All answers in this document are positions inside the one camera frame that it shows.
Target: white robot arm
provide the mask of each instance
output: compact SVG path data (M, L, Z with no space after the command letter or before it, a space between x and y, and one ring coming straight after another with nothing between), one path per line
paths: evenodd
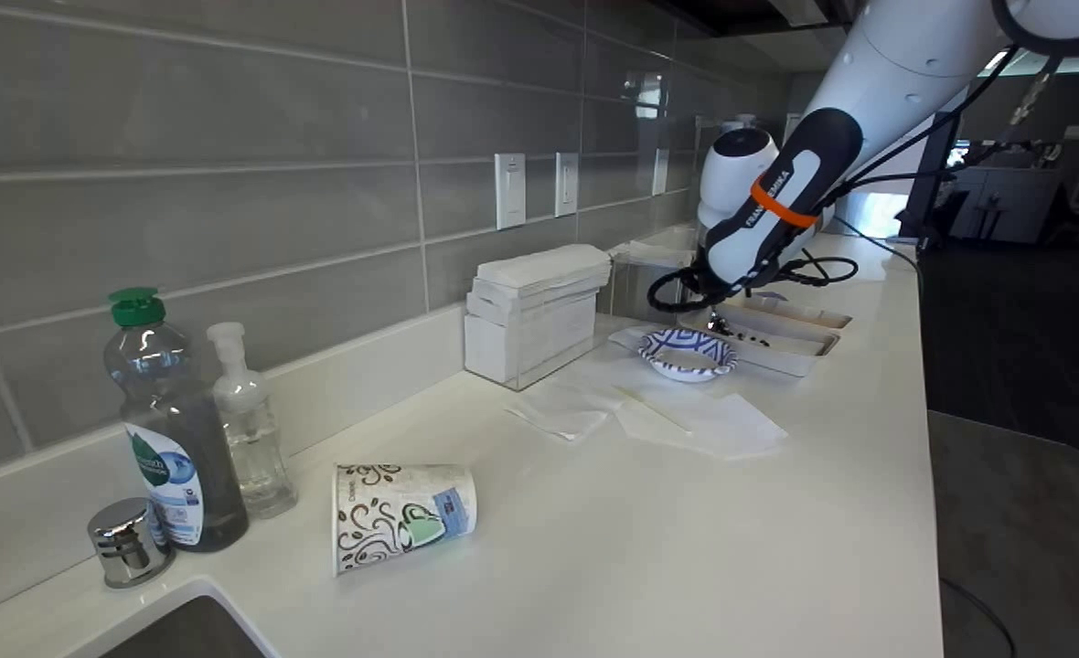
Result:
M717 305L777 283L827 195L953 101L1005 40L1079 55L1079 0L874 0L782 150L759 129L714 143L705 245L685 285Z

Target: liquid soap bottle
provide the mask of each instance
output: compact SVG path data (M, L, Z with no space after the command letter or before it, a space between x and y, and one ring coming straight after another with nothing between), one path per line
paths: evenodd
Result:
M191 344L166 324L155 290L111 296L122 332L105 344L105 375L124 391L124 431L170 544L216 551L250 530L230 451Z
M246 324L219 322L209 324L209 340L222 366L222 375L211 384L222 435L238 468L243 499L250 517L279 517L296 494L281 458L281 435L272 413L263 379L246 366Z

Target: wall outlet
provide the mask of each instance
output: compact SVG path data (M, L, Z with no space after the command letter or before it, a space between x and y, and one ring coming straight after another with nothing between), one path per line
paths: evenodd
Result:
M650 162L650 199L669 189L669 150L654 150Z
M577 212L577 155L555 155L552 162L552 216Z
M493 155L499 228L527 224L527 156Z

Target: backsplash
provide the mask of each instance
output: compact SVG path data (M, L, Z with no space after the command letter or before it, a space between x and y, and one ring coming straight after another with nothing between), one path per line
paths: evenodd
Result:
M0 463L113 419L111 290L163 285L197 344L246 322L272 371L459 305L482 258L693 221L699 120L780 120L786 83L685 37L636 0L0 0ZM527 155L513 229L493 155Z

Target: paper cup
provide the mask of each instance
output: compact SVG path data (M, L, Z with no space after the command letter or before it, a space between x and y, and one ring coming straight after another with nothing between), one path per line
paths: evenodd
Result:
M465 536L475 528L475 485L465 468L338 463L338 575Z

